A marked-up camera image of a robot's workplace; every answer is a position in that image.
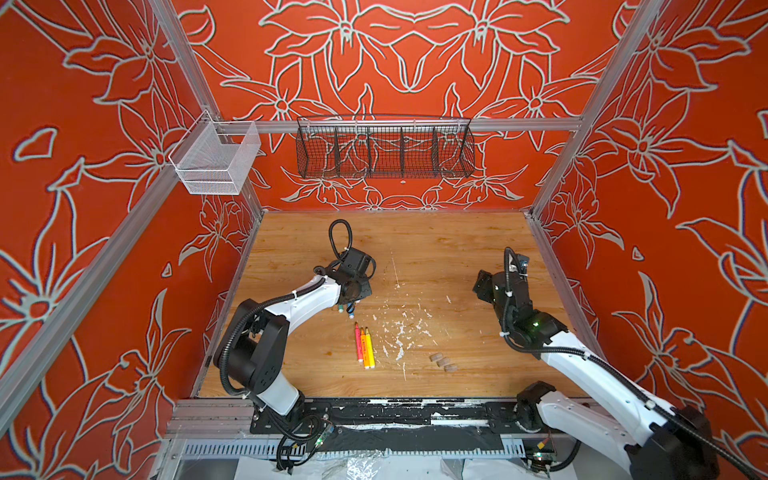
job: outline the marker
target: marker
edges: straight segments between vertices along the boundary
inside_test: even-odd
[[[362,362],[362,343],[360,342],[360,327],[355,322],[355,346],[357,347],[357,361]]]
[[[373,344],[371,343],[371,332],[366,328],[366,347],[368,347],[368,356],[371,359],[371,368],[376,368],[376,359],[373,358]]]
[[[366,345],[366,334],[360,329],[360,345],[362,346],[362,364],[367,369],[371,368],[371,359],[368,357],[368,346]]]

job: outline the red floral wallpaper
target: red floral wallpaper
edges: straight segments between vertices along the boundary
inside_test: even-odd
[[[1,375],[200,109],[145,0],[0,12]]]
[[[224,117],[578,116],[636,1],[174,0]],[[523,208],[564,132],[480,134],[464,180],[303,180],[289,134],[250,176],[272,210]]]
[[[766,27],[665,2],[542,223],[608,359],[768,476]]]
[[[0,476],[147,477],[254,220],[177,184],[0,439]]]

